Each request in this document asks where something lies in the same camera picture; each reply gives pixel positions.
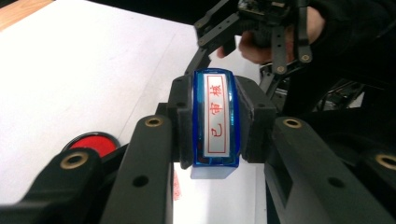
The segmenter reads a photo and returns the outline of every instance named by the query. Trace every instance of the blue transparent case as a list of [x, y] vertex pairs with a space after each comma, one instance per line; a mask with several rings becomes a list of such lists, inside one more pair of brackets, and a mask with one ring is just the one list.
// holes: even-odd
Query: blue transparent case
[[239, 165], [239, 105], [233, 73], [198, 70], [192, 85], [191, 178], [225, 178]]

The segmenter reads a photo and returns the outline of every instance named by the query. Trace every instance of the screw hole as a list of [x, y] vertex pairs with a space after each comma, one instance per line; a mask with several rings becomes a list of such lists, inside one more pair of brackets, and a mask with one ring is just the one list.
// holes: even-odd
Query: screw hole
[[301, 122], [296, 119], [285, 119], [285, 120], [283, 120], [283, 123], [286, 126], [288, 126], [290, 128], [295, 128], [295, 129], [301, 128], [303, 126], [301, 124]]
[[79, 155], [77, 155], [77, 156], [74, 156], [74, 157], [69, 158], [69, 159], [67, 160], [67, 162], [69, 162], [70, 164], [74, 164], [74, 163], [78, 163], [78, 162], [81, 161], [81, 160], [82, 160], [82, 157], [79, 156]]
[[385, 154], [378, 154], [375, 157], [375, 160], [382, 166], [390, 169], [396, 170], [396, 157]]
[[78, 168], [88, 160], [88, 157], [86, 152], [74, 152], [61, 161], [61, 167], [65, 170]]
[[384, 158], [384, 159], [382, 159], [382, 161], [384, 161], [385, 163], [387, 163], [389, 165], [396, 165], [396, 161], [394, 161], [390, 158]]
[[138, 176], [132, 182], [132, 184], [137, 188], [142, 188], [146, 186], [148, 183], [149, 183], [149, 178], [146, 177], [145, 175]]
[[152, 118], [146, 120], [146, 126], [149, 126], [151, 128], [161, 126], [162, 124], [163, 120], [159, 118]]
[[335, 178], [335, 177], [329, 177], [328, 181], [333, 187], [336, 187], [339, 189], [342, 189], [346, 186], [342, 180]]

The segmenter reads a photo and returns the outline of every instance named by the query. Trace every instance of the white surface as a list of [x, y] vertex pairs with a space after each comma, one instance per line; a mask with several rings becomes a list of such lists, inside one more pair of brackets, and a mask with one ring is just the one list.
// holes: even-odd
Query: white surface
[[[195, 38], [188, 25], [81, 0], [55, 1], [0, 33], [0, 203], [17, 202], [77, 135], [128, 143], [167, 101]], [[259, 78], [237, 51], [211, 66]], [[175, 223], [263, 223], [262, 169], [243, 163], [226, 180], [190, 180], [177, 168]]]

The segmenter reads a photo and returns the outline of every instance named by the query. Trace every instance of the brass screw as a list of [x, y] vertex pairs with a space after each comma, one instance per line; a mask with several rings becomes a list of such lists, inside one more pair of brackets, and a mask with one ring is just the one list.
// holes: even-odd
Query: brass screw
[[376, 155], [375, 160], [382, 166], [384, 166], [390, 170], [396, 171], [396, 165], [395, 165], [396, 157], [395, 156], [378, 154], [378, 155]]
[[88, 160], [88, 153], [86, 152], [75, 152], [66, 156], [61, 161], [61, 167], [65, 170], [71, 170], [78, 168]]
[[308, 55], [303, 55], [303, 57], [301, 57], [301, 60], [303, 60], [304, 62], [309, 61], [309, 56]]
[[290, 128], [294, 128], [294, 129], [299, 129], [301, 127], [303, 127], [303, 124], [298, 121], [297, 119], [285, 119], [283, 120], [283, 124], [285, 124], [286, 126], [290, 127]]
[[284, 66], [279, 66], [279, 67], [276, 69], [276, 71], [277, 71], [278, 73], [283, 73], [283, 72], [285, 71], [285, 67], [284, 67]]
[[160, 118], [151, 118], [151, 119], [146, 119], [146, 126], [150, 128], [155, 128], [158, 126], [163, 125], [163, 120]]

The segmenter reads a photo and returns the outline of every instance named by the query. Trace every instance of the white label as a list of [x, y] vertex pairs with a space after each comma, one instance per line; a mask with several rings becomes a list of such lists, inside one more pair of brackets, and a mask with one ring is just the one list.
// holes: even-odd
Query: white label
[[205, 74], [205, 157], [230, 156], [230, 110], [224, 74]]

